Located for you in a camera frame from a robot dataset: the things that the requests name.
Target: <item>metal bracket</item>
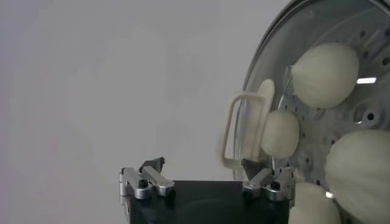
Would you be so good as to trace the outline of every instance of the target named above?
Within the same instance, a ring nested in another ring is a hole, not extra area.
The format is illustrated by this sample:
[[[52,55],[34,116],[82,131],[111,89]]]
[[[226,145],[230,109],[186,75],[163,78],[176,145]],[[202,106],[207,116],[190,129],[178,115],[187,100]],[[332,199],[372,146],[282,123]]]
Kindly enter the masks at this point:
[[[272,170],[265,168],[251,180],[243,182],[243,194],[246,199],[253,199],[265,194],[271,201],[289,200],[290,207],[294,206],[295,179],[293,167],[282,168],[276,177]]]
[[[272,182],[272,170],[265,168],[258,172],[249,181],[243,182],[243,195],[246,199],[257,198],[261,194],[261,188]]]
[[[119,173],[119,196],[131,194],[137,199],[147,199],[151,196],[152,186],[142,179],[134,168],[123,168]]]
[[[141,176],[156,187],[157,194],[160,196],[171,197],[176,193],[174,190],[175,182],[167,180],[151,166],[142,167]]]
[[[271,201],[291,200],[293,206],[295,199],[295,179],[293,175],[294,168],[287,167],[280,173],[276,179],[264,187],[266,197]]]

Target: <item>black screw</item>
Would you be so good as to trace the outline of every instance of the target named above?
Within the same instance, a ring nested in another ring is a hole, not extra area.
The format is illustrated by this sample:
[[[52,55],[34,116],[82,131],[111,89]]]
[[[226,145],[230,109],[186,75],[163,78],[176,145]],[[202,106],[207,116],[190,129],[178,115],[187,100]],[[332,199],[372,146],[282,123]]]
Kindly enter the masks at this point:
[[[280,190],[280,183],[276,182],[276,181],[272,182],[271,183],[271,189],[279,191]]]
[[[390,58],[384,58],[382,59],[382,64],[387,65],[390,62]]]
[[[139,180],[139,182],[138,182],[138,187],[141,189],[147,188],[147,185],[148,185],[147,180],[142,179],[142,180]]]
[[[363,58],[368,58],[368,51],[363,52]]]

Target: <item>white background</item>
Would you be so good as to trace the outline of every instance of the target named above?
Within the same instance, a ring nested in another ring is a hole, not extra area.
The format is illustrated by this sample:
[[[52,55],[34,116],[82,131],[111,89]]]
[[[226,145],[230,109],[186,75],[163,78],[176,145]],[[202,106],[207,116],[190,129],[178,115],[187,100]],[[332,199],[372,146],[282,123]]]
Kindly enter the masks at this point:
[[[0,223],[124,223],[118,171],[230,180],[229,98],[288,0],[3,0]]]

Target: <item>white plastic handle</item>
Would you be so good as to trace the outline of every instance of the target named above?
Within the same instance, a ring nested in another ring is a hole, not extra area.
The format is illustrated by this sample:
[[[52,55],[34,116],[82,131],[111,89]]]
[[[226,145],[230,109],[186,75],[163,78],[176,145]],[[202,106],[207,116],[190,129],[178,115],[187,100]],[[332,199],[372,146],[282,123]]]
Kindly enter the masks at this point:
[[[223,138],[219,141],[219,151],[222,165],[229,169],[240,169],[242,158],[258,158],[260,154],[260,144],[263,137],[263,130],[266,119],[271,108],[271,103],[275,94],[275,85],[271,79],[265,80],[259,87],[257,93],[240,93],[233,98],[230,103],[227,122],[225,125]],[[239,100],[248,100],[257,103],[259,110],[252,110],[246,124],[246,135],[243,140],[243,150],[240,159],[230,159],[225,157],[227,140],[229,138],[230,125],[234,105]]]

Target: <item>black base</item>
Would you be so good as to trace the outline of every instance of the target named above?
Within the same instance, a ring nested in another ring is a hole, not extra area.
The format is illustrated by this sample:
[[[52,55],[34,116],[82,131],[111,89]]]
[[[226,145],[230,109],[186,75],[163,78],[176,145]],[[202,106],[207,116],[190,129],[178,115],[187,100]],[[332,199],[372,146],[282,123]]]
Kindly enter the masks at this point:
[[[245,200],[242,182],[175,181],[176,195],[153,192],[147,200],[131,197],[131,224],[287,224],[288,201]]]

